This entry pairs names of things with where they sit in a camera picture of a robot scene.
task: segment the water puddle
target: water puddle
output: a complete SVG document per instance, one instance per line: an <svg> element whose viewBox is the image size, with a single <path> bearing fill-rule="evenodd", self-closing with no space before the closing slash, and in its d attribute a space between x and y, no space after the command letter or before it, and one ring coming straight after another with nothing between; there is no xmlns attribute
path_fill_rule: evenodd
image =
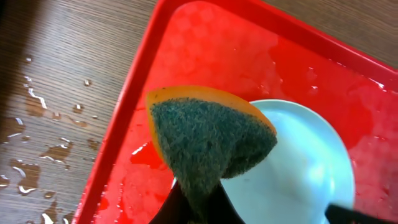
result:
<svg viewBox="0 0 398 224"><path fill-rule="evenodd" d="M5 189L10 184L10 179L5 175L0 175L0 190Z"/></svg>
<svg viewBox="0 0 398 224"><path fill-rule="evenodd" d="M3 121L0 131L0 144L8 143L10 138L22 134L26 129L24 122L20 118L6 118Z"/></svg>
<svg viewBox="0 0 398 224"><path fill-rule="evenodd" d="M72 224L73 216L75 215L75 212L70 212L66 215L63 216L62 222L63 224Z"/></svg>
<svg viewBox="0 0 398 224"><path fill-rule="evenodd" d="M40 158L49 159L53 162L59 162L66 165L65 158L70 155L70 151L73 148L73 142L66 138L60 138L60 140L65 143L49 147L47 152L40 155Z"/></svg>
<svg viewBox="0 0 398 224"><path fill-rule="evenodd" d="M77 126L79 126L79 127L82 127L82 128L87 127L87 122L85 122L85 121L77 121L77 120L75 120L75 119L73 119L73 118L71 118L71 117L69 117L69 116L67 116L67 115L66 115L66 117L67 117L73 124L75 124L75 125L77 125Z"/></svg>
<svg viewBox="0 0 398 224"><path fill-rule="evenodd" d="M72 108L73 112L74 112L74 113L78 113L78 114L81 114L81 113L83 112L84 109L85 109L85 107L84 107L83 105L81 105L81 104L76 104L76 105Z"/></svg>
<svg viewBox="0 0 398 224"><path fill-rule="evenodd" d="M51 199L52 197L54 197L54 195L55 195L55 192L53 192L53 191L46 192L46 193L44 193L44 199Z"/></svg>
<svg viewBox="0 0 398 224"><path fill-rule="evenodd" d="M54 224L57 223L57 199L55 199L51 206L42 213L41 224Z"/></svg>
<svg viewBox="0 0 398 224"><path fill-rule="evenodd" d="M53 119L54 121L59 121L59 120L61 120L61 114L60 113L58 113L58 112L53 112L52 113L52 117L51 117L51 119Z"/></svg>
<svg viewBox="0 0 398 224"><path fill-rule="evenodd" d="M27 142L29 142L29 140L30 140L30 136L23 136L23 137L21 138L21 140L22 140L23 143L27 143Z"/></svg>
<svg viewBox="0 0 398 224"><path fill-rule="evenodd" d="M40 177L40 167L37 164L24 164L20 159L11 159L9 165L19 172L22 180L18 183L18 193L26 196L37 190Z"/></svg>
<svg viewBox="0 0 398 224"><path fill-rule="evenodd" d="M93 84L93 81L87 79L87 80L85 80L84 84L85 84L85 86L91 86Z"/></svg>
<svg viewBox="0 0 398 224"><path fill-rule="evenodd" d="M94 141L94 139L89 138L87 139L88 147L92 150L97 150L98 146L101 144L99 141Z"/></svg>
<svg viewBox="0 0 398 224"><path fill-rule="evenodd" d="M36 96L33 88L28 88L29 96L26 98L26 112L29 116L42 117L47 110L44 98Z"/></svg>

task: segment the sponge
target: sponge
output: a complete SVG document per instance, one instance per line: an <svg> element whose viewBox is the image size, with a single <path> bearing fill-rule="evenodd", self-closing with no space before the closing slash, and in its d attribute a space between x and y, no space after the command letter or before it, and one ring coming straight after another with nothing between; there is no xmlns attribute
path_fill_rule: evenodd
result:
<svg viewBox="0 0 398 224"><path fill-rule="evenodd" d="M276 130L247 101L204 86L174 86L147 95L158 155L171 168L196 218L221 178L243 174L276 145Z"/></svg>

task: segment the white ceramic bowl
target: white ceramic bowl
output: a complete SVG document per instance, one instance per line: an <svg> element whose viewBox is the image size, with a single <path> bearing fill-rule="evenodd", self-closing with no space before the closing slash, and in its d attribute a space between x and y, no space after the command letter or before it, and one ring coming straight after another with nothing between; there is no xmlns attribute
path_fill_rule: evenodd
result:
<svg viewBox="0 0 398 224"><path fill-rule="evenodd" d="M278 143L256 167L221 183L247 224L327 223L329 203L352 208L354 175L343 141L319 114L284 100L251 102Z"/></svg>

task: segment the wood grain surface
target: wood grain surface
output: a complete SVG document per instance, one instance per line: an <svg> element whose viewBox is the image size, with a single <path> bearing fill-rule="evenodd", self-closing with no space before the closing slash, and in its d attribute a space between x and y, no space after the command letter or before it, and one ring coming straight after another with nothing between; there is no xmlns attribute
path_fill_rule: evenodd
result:
<svg viewBox="0 0 398 224"><path fill-rule="evenodd" d="M267 2L398 67L393 0ZM6 1L0 223L70 223L154 4Z"/></svg>

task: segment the red plastic tray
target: red plastic tray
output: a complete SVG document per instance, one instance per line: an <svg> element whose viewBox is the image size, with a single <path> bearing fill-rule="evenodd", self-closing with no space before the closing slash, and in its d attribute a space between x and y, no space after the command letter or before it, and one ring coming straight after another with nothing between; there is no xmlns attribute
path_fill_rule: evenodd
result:
<svg viewBox="0 0 398 224"><path fill-rule="evenodd" d="M327 119L353 163L355 208L398 221L397 70L260 1L162 0L129 71L74 223L148 223L173 175L143 97L196 84L285 99Z"/></svg>

